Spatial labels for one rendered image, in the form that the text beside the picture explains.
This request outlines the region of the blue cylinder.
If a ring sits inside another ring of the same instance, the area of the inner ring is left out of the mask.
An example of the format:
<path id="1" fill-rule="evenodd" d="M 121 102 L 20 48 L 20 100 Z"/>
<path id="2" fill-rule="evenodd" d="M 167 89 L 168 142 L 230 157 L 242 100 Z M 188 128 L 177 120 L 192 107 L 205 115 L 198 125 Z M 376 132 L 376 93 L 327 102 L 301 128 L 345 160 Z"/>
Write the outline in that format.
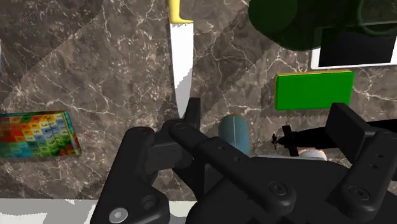
<path id="1" fill-rule="evenodd" d="M 218 126 L 218 136 L 245 155 L 250 154 L 249 125 L 243 117 L 233 114 L 223 117 Z"/>

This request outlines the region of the green box with yellow edge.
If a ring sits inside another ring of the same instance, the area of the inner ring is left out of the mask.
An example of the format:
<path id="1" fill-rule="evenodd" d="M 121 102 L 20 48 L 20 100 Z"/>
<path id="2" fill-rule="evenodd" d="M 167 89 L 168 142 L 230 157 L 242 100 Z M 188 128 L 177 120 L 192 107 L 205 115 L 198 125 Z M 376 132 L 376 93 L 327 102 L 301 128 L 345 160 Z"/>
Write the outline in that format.
<path id="1" fill-rule="evenodd" d="M 275 77 L 275 109 L 328 109 L 350 104 L 355 73 L 351 70 L 279 73 Z"/>

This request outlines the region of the dark green rounded object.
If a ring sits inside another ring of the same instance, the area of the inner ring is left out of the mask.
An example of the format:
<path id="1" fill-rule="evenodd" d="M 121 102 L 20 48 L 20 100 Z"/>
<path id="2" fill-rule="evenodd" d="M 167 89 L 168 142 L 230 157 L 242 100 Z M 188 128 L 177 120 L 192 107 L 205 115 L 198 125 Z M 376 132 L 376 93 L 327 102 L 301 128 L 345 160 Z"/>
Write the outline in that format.
<path id="1" fill-rule="evenodd" d="M 253 27 L 283 48 L 320 48 L 352 27 L 369 36 L 397 33 L 397 0 L 250 0 Z"/>

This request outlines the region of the yellow handled white knife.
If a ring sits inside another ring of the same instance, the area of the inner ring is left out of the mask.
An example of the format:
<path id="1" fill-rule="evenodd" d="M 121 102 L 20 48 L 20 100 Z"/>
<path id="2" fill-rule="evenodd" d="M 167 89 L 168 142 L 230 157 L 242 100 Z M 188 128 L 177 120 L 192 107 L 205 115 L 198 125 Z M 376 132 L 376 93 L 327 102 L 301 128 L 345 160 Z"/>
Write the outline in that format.
<path id="1" fill-rule="evenodd" d="M 192 84 L 194 23 L 180 17 L 180 4 L 181 0 L 169 0 L 172 74 L 178 115 L 182 118 Z"/>

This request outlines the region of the black toy submarine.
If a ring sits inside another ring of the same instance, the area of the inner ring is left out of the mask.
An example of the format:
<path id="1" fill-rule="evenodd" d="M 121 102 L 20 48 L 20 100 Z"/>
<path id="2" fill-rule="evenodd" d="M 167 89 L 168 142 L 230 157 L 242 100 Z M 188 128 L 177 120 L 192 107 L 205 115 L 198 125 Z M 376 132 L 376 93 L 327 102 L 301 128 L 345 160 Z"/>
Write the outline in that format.
<path id="1" fill-rule="evenodd" d="M 370 121 L 367 124 L 372 127 L 387 129 L 397 133 L 397 119 Z M 330 139 L 325 132 L 325 127 L 307 129 L 301 131 L 291 131 L 289 125 L 282 126 L 284 135 L 278 138 L 275 134 L 272 136 L 272 144 L 283 145 L 290 152 L 295 148 L 315 148 L 318 150 L 336 148 L 336 144 Z"/>

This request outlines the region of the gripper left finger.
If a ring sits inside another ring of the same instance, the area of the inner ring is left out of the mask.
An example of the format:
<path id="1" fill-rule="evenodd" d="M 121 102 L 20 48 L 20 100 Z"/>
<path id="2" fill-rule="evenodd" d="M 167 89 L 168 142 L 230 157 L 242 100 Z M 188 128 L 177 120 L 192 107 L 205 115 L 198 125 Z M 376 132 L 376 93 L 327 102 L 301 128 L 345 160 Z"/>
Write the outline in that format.
<path id="1" fill-rule="evenodd" d="M 90 224 L 169 224 L 168 198 L 153 187 L 156 173 L 175 169 L 197 202 L 186 224 L 279 224 L 292 212 L 295 189 L 277 178 L 257 178 L 257 161 L 199 130 L 200 99 L 182 119 L 160 131 L 126 131 Z"/>

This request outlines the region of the white tablet with black screen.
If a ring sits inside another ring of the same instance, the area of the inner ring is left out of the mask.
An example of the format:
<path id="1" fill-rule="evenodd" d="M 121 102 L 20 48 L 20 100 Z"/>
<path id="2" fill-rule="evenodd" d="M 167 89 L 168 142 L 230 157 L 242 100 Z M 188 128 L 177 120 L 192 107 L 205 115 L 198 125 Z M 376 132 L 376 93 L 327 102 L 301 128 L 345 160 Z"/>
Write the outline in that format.
<path id="1" fill-rule="evenodd" d="M 396 26 L 397 21 L 366 24 L 377 31 Z M 312 50 L 311 69 L 336 69 L 397 65 L 397 30 L 371 35 L 358 26 L 349 25 L 333 38 L 335 28 L 317 28 L 314 41 L 319 47 Z"/>

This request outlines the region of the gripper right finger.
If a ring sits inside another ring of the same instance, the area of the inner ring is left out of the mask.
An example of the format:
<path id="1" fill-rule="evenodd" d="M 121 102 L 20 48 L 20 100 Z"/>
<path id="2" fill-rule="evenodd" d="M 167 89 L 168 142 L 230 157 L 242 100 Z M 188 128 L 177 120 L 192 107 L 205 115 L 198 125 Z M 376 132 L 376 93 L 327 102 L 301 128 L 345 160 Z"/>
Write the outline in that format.
<path id="1" fill-rule="evenodd" d="M 351 163 L 336 189 L 338 209 L 356 221 L 374 219 L 397 169 L 397 133 L 370 125 L 344 103 L 332 104 L 325 132 Z"/>

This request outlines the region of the colourful number patterned box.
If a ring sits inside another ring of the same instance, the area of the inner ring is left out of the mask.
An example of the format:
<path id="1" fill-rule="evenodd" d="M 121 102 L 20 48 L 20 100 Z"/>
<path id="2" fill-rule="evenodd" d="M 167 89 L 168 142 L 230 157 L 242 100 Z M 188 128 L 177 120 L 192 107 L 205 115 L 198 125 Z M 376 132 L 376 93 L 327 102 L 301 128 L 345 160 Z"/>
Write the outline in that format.
<path id="1" fill-rule="evenodd" d="M 80 155 L 67 111 L 0 114 L 0 158 Z"/>

